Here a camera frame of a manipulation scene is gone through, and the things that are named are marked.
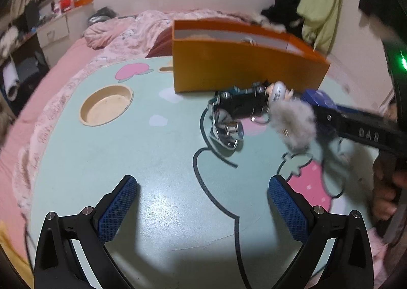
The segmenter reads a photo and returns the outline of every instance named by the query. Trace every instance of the fluffy pom-pom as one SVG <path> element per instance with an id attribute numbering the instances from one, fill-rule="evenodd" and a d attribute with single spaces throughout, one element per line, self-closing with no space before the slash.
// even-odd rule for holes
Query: fluffy pom-pom
<path id="1" fill-rule="evenodd" d="M 300 100 L 278 101 L 269 108 L 271 126 L 292 150 L 303 150 L 316 137 L 311 106 Z"/>

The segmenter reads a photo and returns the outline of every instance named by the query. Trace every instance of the white drawer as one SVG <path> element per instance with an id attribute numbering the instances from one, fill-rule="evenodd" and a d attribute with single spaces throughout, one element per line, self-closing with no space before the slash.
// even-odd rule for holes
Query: white drawer
<path id="1" fill-rule="evenodd" d="M 41 48 L 44 48 L 52 42 L 58 41 L 68 35 L 69 30 L 65 16 L 47 23 L 37 31 L 37 37 Z"/>

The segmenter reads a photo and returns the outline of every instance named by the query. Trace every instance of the white spot print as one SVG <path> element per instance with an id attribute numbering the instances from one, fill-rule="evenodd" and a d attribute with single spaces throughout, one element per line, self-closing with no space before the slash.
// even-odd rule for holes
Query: white spot print
<path id="1" fill-rule="evenodd" d="M 168 123 L 168 119 L 164 118 L 163 116 L 158 115 L 158 114 L 151 116 L 151 118 L 149 120 L 150 126 L 154 126 L 154 127 L 166 126 L 167 123 Z"/>
<path id="2" fill-rule="evenodd" d="M 158 95 L 164 100 L 174 104 L 181 102 L 184 99 L 182 96 L 176 94 L 174 87 L 166 88 L 160 91 Z"/>

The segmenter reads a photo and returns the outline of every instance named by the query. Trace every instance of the silver ring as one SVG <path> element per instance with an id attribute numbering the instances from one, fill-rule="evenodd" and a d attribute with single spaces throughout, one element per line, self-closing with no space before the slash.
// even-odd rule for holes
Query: silver ring
<path id="1" fill-rule="evenodd" d="M 266 125 L 266 124 L 268 124 L 270 122 L 270 115 L 269 115 L 269 113 L 267 111 L 265 112 L 265 114 L 267 114 L 267 119 L 266 120 L 259 120 L 259 118 L 256 118 L 253 115 L 251 116 L 250 120 L 255 122 L 256 124 L 259 124 L 259 125 Z"/>

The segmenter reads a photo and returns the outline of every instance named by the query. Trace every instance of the green towel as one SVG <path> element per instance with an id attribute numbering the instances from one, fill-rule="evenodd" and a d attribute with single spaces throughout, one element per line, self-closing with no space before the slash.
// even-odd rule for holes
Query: green towel
<path id="1" fill-rule="evenodd" d="M 340 0 L 301 0 L 297 13 L 304 17 L 302 37 L 328 52 L 337 23 Z"/>

